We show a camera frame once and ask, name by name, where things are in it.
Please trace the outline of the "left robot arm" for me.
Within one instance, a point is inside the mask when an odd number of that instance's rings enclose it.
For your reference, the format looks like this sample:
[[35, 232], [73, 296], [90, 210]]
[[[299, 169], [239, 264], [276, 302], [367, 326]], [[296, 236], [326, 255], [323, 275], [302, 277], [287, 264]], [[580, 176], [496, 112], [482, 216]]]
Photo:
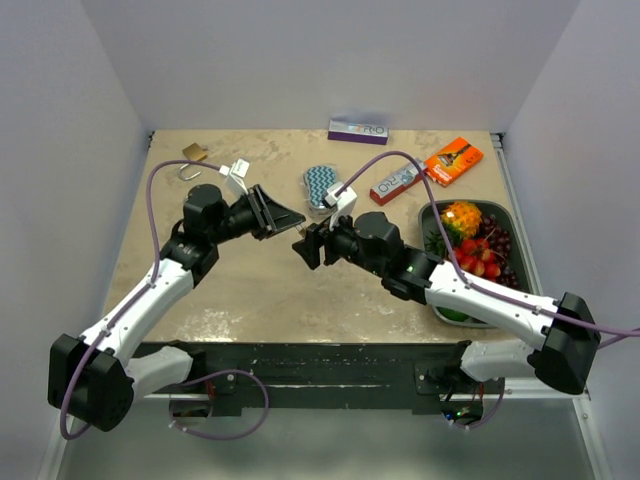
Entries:
[[227, 203], [211, 184], [192, 188], [183, 217], [145, 277], [108, 314], [77, 337], [51, 346], [48, 403], [103, 432], [114, 429], [132, 404], [169, 386], [200, 390], [206, 359], [174, 341], [141, 358], [134, 353], [150, 330], [194, 290], [219, 259], [220, 244], [245, 234], [269, 239], [302, 225], [303, 214], [273, 200], [259, 185]]

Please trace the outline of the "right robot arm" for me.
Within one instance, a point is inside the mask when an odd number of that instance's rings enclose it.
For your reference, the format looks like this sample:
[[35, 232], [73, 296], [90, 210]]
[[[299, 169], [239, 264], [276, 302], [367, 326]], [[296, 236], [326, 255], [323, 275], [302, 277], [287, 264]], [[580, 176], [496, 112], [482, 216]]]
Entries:
[[496, 345], [465, 346], [445, 369], [456, 392], [509, 376], [535, 377], [569, 395], [586, 387], [601, 336], [575, 294], [537, 296], [458, 272], [452, 262], [406, 244], [382, 212], [312, 224], [292, 248], [312, 270], [344, 260], [377, 276], [401, 300], [455, 310], [512, 334]]

